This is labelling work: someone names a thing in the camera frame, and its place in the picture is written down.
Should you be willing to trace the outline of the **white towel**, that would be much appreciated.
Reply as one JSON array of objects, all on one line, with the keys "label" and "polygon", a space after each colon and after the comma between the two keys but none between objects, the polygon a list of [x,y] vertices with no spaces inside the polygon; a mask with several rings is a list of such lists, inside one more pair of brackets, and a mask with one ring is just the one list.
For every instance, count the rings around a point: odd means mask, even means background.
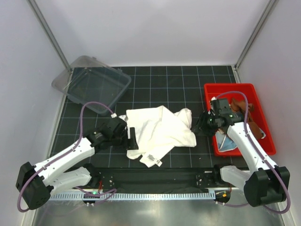
[{"label": "white towel", "polygon": [[196,136],[191,131],[192,112],[183,108],[171,112],[165,106],[126,110],[127,125],[135,128],[137,148],[127,150],[131,160],[140,159],[148,168],[161,166],[161,159],[174,147],[195,147]]}]

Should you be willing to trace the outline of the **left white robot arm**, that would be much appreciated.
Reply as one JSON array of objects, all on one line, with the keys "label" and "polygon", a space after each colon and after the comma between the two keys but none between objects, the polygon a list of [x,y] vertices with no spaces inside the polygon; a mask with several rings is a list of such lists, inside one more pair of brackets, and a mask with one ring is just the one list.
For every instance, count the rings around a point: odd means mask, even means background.
[{"label": "left white robot arm", "polygon": [[76,170],[71,167],[110,146],[127,150],[138,148],[135,128],[126,117],[114,116],[100,127],[80,135],[79,139],[58,154],[34,165],[24,163],[19,170],[16,188],[19,191],[17,208],[20,212],[43,206],[52,195],[78,186],[96,188],[100,173],[91,163]]}]

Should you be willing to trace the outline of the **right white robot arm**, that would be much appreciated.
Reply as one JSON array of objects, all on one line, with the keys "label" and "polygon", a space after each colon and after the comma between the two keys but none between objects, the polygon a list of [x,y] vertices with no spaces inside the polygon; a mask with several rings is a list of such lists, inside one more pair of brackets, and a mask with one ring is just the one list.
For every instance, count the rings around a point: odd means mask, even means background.
[{"label": "right white robot arm", "polygon": [[217,165],[212,182],[216,186],[224,186],[226,183],[234,185],[243,191],[247,203],[252,207],[284,201],[289,207],[289,170],[279,167],[266,154],[251,132],[247,117],[233,112],[227,99],[213,99],[210,104],[211,109],[200,115],[192,131],[202,136],[223,131],[235,143],[249,168],[249,172],[245,172],[233,165]]}]

